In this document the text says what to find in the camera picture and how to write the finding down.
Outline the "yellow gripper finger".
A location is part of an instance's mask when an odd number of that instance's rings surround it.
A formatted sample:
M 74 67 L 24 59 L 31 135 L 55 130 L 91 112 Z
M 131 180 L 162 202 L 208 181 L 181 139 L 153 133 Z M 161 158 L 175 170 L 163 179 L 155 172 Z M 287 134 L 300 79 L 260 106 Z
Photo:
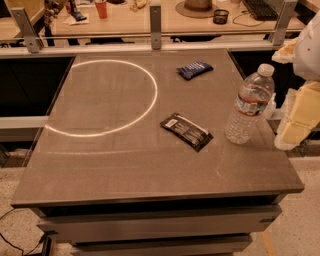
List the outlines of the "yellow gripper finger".
M 320 82 L 307 81 L 298 90 L 289 89 L 280 111 L 274 144 L 280 150 L 291 150 L 320 123 Z
M 277 63 L 287 64 L 292 63 L 294 60 L 294 49 L 297 43 L 297 39 L 294 38 L 287 42 L 283 47 L 277 50 L 273 56 L 272 60 Z

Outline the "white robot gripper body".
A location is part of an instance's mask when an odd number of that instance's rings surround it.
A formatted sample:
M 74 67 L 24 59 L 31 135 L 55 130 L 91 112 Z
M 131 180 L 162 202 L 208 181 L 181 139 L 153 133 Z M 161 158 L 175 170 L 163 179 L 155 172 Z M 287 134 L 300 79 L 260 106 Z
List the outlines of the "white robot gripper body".
M 294 48 L 293 69 L 304 80 L 320 80 L 320 11 L 299 34 Z

